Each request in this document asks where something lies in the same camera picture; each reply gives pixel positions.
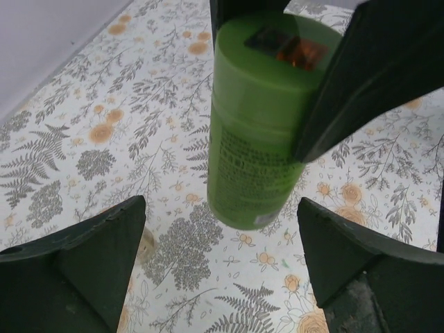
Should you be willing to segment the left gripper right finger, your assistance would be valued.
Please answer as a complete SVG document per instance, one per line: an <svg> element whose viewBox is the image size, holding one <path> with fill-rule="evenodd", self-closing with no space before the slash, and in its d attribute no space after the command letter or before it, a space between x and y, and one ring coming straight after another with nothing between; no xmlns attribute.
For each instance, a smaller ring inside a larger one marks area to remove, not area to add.
<svg viewBox="0 0 444 333"><path fill-rule="evenodd" d="M298 224L330 332L443 331L443 254L363 227L309 198L298 205Z"/></svg>

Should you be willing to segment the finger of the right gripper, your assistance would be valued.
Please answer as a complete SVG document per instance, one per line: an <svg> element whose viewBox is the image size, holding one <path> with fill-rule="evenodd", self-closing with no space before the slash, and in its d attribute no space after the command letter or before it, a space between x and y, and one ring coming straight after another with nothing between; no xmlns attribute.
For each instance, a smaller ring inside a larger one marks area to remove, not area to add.
<svg viewBox="0 0 444 333"><path fill-rule="evenodd" d="M379 115L443 87L443 2L356 8L296 140L311 162Z"/></svg>
<svg viewBox="0 0 444 333"><path fill-rule="evenodd" d="M210 13L212 30L218 31L227 21L260 10L280 10L289 0L211 0Z"/></svg>

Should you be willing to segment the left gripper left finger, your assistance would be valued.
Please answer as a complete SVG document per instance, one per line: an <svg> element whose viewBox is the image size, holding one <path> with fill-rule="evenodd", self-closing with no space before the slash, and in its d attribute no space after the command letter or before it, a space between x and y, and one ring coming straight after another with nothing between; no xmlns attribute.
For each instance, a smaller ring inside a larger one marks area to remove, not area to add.
<svg viewBox="0 0 444 333"><path fill-rule="evenodd" d="M116 332L145 226L133 196L1 251L2 332Z"/></svg>

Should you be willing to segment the green pill bottle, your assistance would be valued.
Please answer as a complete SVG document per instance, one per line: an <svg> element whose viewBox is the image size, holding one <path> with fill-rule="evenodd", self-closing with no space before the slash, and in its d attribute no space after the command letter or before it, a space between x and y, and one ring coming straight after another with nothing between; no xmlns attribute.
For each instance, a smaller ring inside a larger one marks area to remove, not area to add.
<svg viewBox="0 0 444 333"><path fill-rule="evenodd" d="M283 12L231 19L217 33L207 202L222 223L257 230L280 213L304 164L292 150L341 34Z"/></svg>

